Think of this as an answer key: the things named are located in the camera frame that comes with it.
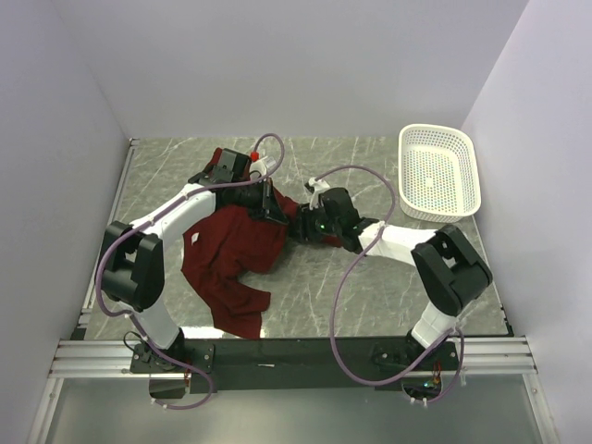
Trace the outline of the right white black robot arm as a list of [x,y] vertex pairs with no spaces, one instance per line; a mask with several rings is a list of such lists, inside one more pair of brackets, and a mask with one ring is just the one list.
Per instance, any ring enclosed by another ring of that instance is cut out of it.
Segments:
[[484,258],[455,225],[404,228],[361,216],[349,192],[328,188],[288,215],[289,235],[301,243],[327,243],[356,255],[374,256],[415,268],[427,305],[401,341],[399,365],[426,369],[438,358],[438,345],[460,315],[493,283]]

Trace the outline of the white plastic perforated basket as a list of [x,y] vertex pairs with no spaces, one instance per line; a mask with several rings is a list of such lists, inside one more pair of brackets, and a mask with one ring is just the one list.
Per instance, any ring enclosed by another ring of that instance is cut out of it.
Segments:
[[407,125],[399,133],[398,160],[398,190],[405,215],[455,223],[480,209],[475,148],[461,130]]

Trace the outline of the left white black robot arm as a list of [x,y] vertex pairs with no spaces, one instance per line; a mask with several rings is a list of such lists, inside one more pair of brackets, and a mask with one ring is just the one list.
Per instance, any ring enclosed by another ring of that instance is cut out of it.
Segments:
[[188,363],[184,334],[162,298],[167,248],[226,204],[252,206],[267,215],[271,177],[281,163],[256,150],[242,154],[220,149],[212,165],[189,178],[151,213],[129,224],[114,221],[106,227],[95,272],[96,301],[118,304],[117,315],[129,318],[163,371]]

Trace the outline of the dark red t shirt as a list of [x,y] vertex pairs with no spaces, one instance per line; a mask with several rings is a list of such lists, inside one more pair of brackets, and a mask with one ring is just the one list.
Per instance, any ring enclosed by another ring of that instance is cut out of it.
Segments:
[[[275,191],[283,213],[301,203]],[[211,311],[214,327],[243,339],[259,339],[271,293],[240,282],[245,273],[269,273],[284,250],[289,225],[249,217],[237,206],[216,209],[183,235],[181,272]]]

